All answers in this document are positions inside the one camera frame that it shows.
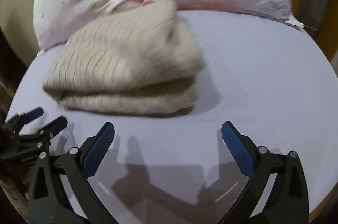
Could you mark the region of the beige cable-knit sweater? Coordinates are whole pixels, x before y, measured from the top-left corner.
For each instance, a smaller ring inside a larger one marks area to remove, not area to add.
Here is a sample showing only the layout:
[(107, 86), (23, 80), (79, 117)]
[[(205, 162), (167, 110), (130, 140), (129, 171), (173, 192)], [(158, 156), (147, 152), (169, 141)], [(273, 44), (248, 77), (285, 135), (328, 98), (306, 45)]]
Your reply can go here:
[(101, 17), (74, 33), (43, 90), (61, 107), (171, 115), (198, 99), (202, 51), (173, 0)]

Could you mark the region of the fuzzy beige left sleeve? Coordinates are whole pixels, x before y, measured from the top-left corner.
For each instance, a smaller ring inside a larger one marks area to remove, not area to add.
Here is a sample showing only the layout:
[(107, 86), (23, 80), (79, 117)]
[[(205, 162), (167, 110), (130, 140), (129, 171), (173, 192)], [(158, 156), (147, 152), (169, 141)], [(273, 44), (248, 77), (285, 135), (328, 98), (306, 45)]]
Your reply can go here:
[(5, 192), (11, 204), (14, 206), (17, 213), (21, 216), (25, 223), (28, 223), (27, 200), (19, 192), (14, 182), (7, 178), (1, 178), (1, 188)]

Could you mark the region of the lavender bed sheet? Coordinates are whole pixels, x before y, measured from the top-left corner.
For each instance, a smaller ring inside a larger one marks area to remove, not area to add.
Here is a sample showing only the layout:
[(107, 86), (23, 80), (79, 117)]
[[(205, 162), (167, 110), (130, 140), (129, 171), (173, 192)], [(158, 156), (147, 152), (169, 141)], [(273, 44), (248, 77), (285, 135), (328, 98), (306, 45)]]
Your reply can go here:
[(184, 11), (206, 68), (191, 111), (169, 118), (67, 111), (42, 90), (57, 46), (37, 56), (19, 85), (9, 115), (42, 107), (45, 121), (73, 125), (52, 148), (80, 146), (111, 122), (116, 137), (89, 179), (120, 223), (217, 223), (248, 179), (221, 137), (231, 121), (258, 146), (296, 151), (314, 210), (337, 183), (337, 76), (303, 31), (224, 12)]

